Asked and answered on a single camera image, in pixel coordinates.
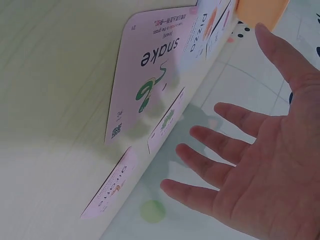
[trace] finger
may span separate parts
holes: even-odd
[[[170,198],[192,210],[212,216],[217,191],[169,179],[163,180],[160,187]]]
[[[182,161],[198,174],[208,184],[221,189],[228,175],[234,169],[233,166],[213,161],[189,146],[180,144],[176,147],[176,153]]]
[[[233,139],[202,126],[191,128],[190,135],[216,152],[221,158],[235,165],[240,163],[251,146],[245,141]]]
[[[240,106],[222,102],[214,106],[214,111],[230,123],[236,125],[246,134],[255,138],[258,136],[261,125],[270,117]]]
[[[255,35],[261,50],[290,84],[293,93],[319,82],[319,71],[287,41],[273,35],[262,23],[257,24]]]

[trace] qr code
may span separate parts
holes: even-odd
[[[112,130],[111,139],[117,136],[121,132],[122,123],[120,123],[115,129]]]

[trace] pink card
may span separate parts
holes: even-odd
[[[118,192],[131,176],[137,162],[138,158],[135,151],[132,147],[129,147],[80,218],[92,219],[103,214],[117,199]]]
[[[115,71],[105,144],[110,144],[164,97],[180,62],[197,7],[132,16],[124,27]]]
[[[231,0],[214,28],[206,45],[206,58],[208,59],[220,42],[225,29],[229,26],[235,11],[237,0]]]
[[[171,105],[170,109],[166,112],[165,116],[148,138],[150,154],[158,150],[159,145],[162,143],[163,137],[166,135],[167,131],[170,130],[172,126],[179,120],[184,103],[184,96],[185,88],[182,89],[178,97]]]

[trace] small card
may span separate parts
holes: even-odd
[[[165,97],[177,71],[197,7],[140,12],[124,27],[106,126],[110,144]]]
[[[171,129],[180,117],[185,96],[185,88],[182,89],[178,97],[175,99],[170,109],[166,112],[165,116],[162,118],[160,123],[151,133],[148,138],[149,153],[152,154],[158,150],[159,145],[163,141],[163,137],[166,135],[167,131]]]
[[[117,199],[118,192],[133,173],[137,162],[138,158],[136,153],[132,147],[129,147],[80,218],[92,219],[103,214]]]
[[[192,26],[179,64],[181,72],[189,69],[202,55],[206,54],[207,42],[222,14],[222,5],[223,0],[198,0],[197,18]]]
[[[223,36],[225,29],[228,28],[231,20],[233,19],[236,2],[237,0],[231,0],[229,2],[228,6],[223,12],[223,15],[219,19],[216,27],[213,29],[213,32],[206,45],[206,59],[208,59],[214,52],[214,50],[220,43],[220,39]]]

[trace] hand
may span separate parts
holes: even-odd
[[[320,239],[320,72],[262,24],[255,34],[293,90],[288,116],[218,103],[214,110],[255,143],[195,126],[191,136],[236,167],[181,144],[176,149],[181,159],[220,191],[172,180],[161,188],[187,207],[261,240]]]

